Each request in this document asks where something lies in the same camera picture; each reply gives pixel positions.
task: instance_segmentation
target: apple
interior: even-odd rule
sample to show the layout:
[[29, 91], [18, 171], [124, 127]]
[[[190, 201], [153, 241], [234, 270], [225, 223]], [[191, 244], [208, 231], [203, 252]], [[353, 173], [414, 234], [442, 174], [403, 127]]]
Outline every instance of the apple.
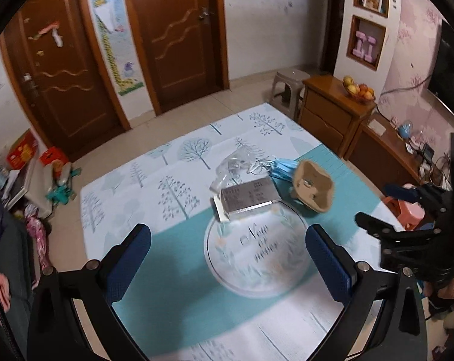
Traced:
[[353, 84], [349, 85], [347, 87], [347, 90], [353, 95], [357, 95], [357, 93], [358, 93], [357, 87]]
[[344, 77], [344, 84], [345, 85], [351, 85], [354, 84], [354, 79], [350, 76], [345, 76]]

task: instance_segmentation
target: face mask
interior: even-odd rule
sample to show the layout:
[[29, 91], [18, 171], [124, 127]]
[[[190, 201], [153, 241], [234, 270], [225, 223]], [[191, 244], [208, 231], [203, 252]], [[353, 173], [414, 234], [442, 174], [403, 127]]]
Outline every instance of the face mask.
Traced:
[[273, 166], [270, 170], [270, 176], [283, 179], [287, 182], [292, 182], [292, 177], [294, 176], [294, 172], [298, 167], [298, 162], [295, 160], [289, 159], [277, 159], [274, 160]]

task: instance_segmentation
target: tile floor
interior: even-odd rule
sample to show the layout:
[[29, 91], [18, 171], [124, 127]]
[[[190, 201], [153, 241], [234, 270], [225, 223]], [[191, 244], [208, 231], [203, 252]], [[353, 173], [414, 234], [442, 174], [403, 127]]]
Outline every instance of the tile floor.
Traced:
[[[98, 177], [174, 138], [267, 101], [273, 75], [274, 73], [264, 73], [248, 80], [242, 79], [233, 83], [232, 90], [218, 92], [185, 104], [115, 137], [75, 163], [75, 166], [82, 167], [83, 171], [80, 176], [74, 178], [74, 190], [79, 193], [83, 186]], [[381, 192], [355, 166], [349, 162], [347, 165], [381, 196]], [[76, 199], [66, 206], [59, 206], [55, 210], [51, 224], [53, 230], [49, 236], [49, 246], [52, 264], [58, 271], [80, 269], [87, 261], [80, 222], [80, 200]], [[75, 304], [93, 350], [107, 358], [92, 330], [82, 303]], [[429, 321], [427, 330], [430, 349], [444, 343], [442, 322]]]

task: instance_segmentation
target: black television screen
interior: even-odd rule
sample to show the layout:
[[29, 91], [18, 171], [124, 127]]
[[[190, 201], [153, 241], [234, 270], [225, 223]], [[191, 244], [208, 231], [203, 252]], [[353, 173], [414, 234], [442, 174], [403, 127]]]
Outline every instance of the black television screen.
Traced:
[[428, 89], [454, 114], [454, 30], [445, 21]]

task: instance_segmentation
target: metal bolt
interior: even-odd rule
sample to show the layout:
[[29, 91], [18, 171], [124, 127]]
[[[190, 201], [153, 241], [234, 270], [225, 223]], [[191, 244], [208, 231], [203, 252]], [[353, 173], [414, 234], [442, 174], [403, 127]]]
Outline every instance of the metal bolt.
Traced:
[[43, 275], [52, 275], [53, 274], [53, 267], [48, 266], [43, 269]]
[[95, 270], [98, 268], [98, 266], [100, 266], [100, 261], [96, 259], [89, 260], [86, 264], [86, 268], [88, 270]]
[[402, 272], [407, 277], [412, 277], [414, 275], [414, 273], [412, 272], [412, 270], [409, 267], [404, 267], [404, 269], [402, 269]]
[[369, 264], [367, 262], [364, 262], [363, 260], [361, 260], [360, 262], [357, 262], [357, 267], [360, 271], [363, 271], [363, 272], [369, 271], [369, 269], [370, 269]]

